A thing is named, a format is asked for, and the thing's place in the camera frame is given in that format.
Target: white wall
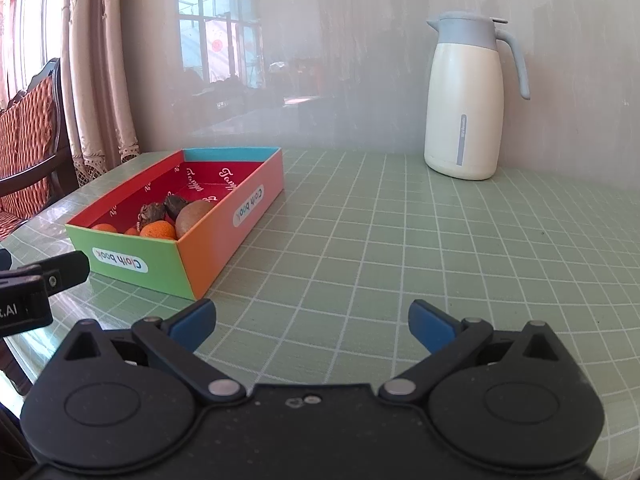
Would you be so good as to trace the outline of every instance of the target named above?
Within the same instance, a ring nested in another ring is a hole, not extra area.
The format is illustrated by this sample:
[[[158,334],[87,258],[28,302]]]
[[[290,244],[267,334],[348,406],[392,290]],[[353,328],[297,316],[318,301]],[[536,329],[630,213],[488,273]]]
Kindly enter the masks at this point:
[[[122,0],[127,80],[143,149],[277,142],[421,152],[437,41],[422,19],[465,9],[510,20],[504,28],[527,59],[530,102],[518,95],[510,52],[500,50],[506,87],[500,162],[640,187],[640,0],[404,0],[404,43],[384,48],[390,0],[261,1],[267,60],[326,61],[337,52],[344,65],[314,128],[296,110],[252,112],[198,132],[175,121],[171,86],[182,70],[175,0]],[[376,61],[385,52],[397,59]]]

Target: beige lace curtain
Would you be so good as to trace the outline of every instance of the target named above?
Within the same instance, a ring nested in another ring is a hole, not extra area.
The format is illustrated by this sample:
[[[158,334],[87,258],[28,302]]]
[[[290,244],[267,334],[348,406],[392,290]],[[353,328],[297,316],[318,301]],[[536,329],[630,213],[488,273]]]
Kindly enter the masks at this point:
[[[62,90],[80,185],[139,154],[122,57],[120,0],[65,0]]]

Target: colorful box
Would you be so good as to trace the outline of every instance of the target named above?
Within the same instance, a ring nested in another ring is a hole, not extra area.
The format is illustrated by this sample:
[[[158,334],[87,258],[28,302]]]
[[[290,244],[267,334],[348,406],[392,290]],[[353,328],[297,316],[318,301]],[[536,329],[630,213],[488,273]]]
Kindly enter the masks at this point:
[[[66,225],[91,270],[190,300],[202,298],[249,231],[284,188],[282,150],[182,150],[130,178]],[[168,194],[215,203],[178,241],[119,233],[136,225],[140,208]]]

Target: white thermos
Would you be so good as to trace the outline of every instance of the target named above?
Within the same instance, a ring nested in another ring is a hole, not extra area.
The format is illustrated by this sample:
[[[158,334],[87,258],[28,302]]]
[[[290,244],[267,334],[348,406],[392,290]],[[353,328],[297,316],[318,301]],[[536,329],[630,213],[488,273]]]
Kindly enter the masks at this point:
[[[445,12],[428,21],[438,31],[427,104],[424,160],[434,170],[467,180],[495,173],[502,138],[504,86],[496,40],[513,51],[520,94],[529,99],[529,79],[516,39],[468,12]]]

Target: orange fruit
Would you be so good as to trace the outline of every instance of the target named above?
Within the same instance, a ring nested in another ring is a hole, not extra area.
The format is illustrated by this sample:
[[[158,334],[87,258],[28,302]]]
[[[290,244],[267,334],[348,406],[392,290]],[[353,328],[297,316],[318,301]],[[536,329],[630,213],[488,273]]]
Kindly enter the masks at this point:
[[[140,236],[147,238],[163,238],[164,240],[175,240],[175,228],[165,220],[159,220],[146,225],[140,231]]]
[[[117,233],[118,230],[111,224],[98,224],[94,225],[91,229],[94,231],[105,231],[107,233]]]

